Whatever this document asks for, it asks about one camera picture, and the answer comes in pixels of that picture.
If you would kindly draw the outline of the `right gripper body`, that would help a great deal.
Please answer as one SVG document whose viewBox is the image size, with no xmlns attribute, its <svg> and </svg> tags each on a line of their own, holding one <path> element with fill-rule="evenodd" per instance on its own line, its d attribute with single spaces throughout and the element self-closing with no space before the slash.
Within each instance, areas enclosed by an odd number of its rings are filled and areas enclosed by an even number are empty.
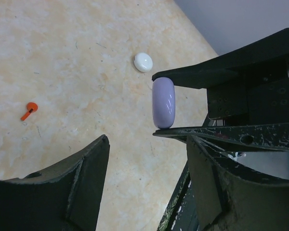
<svg viewBox="0 0 289 231">
<path fill-rule="evenodd" d="M 289 57 L 207 89 L 208 117 L 227 125 L 289 123 Z"/>
</svg>

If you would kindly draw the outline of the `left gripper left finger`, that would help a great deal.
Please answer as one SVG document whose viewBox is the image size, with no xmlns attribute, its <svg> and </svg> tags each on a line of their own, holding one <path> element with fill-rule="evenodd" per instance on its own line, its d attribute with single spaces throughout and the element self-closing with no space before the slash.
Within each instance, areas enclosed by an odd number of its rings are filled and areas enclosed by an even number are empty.
<svg viewBox="0 0 289 231">
<path fill-rule="evenodd" d="M 95 230 L 109 153 L 102 135 L 25 178 L 0 180 L 0 231 Z"/>
</svg>

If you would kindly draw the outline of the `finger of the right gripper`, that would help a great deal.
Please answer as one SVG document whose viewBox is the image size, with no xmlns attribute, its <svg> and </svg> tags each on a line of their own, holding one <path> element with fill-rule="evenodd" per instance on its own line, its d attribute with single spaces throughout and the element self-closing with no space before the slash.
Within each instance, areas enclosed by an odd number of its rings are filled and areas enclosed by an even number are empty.
<svg viewBox="0 0 289 231">
<path fill-rule="evenodd" d="M 175 86 L 208 89 L 240 76 L 244 69 L 289 57 L 289 28 L 208 61 L 160 71 L 152 81 L 169 78 Z"/>
<path fill-rule="evenodd" d="M 289 151 L 289 123 L 169 128 L 156 130 L 153 135 L 171 139 L 182 139 L 194 135 L 248 148 Z"/>
</svg>

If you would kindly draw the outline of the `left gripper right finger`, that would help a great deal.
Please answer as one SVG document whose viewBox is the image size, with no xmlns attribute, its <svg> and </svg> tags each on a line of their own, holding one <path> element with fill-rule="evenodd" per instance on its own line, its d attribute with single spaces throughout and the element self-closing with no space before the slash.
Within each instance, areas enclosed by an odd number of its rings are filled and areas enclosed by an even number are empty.
<svg viewBox="0 0 289 231">
<path fill-rule="evenodd" d="M 196 136 L 186 141 L 202 231 L 289 231 L 289 180 L 246 167 Z"/>
</svg>

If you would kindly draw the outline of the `purple earbud case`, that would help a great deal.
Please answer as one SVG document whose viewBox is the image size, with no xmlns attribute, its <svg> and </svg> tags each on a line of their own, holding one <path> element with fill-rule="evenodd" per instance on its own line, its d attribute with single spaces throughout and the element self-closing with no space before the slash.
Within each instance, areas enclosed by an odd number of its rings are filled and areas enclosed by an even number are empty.
<svg viewBox="0 0 289 231">
<path fill-rule="evenodd" d="M 152 114 L 157 128 L 170 128 L 175 120 L 175 87 L 171 79 L 159 77 L 152 86 Z"/>
</svg>

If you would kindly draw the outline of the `white earbud charging case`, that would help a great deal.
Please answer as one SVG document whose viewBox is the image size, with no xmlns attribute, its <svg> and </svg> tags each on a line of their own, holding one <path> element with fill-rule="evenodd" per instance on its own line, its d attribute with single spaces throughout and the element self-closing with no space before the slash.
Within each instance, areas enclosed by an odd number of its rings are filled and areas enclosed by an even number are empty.
<svg viewBox="0 0 289 231">
<path fill-rule="evenodd" d="M 134 65 L 138 71 L 146 73 L 153 68 L 153 60 L 147 53 L 140 52 L 134 57 Z"/>
</svg>

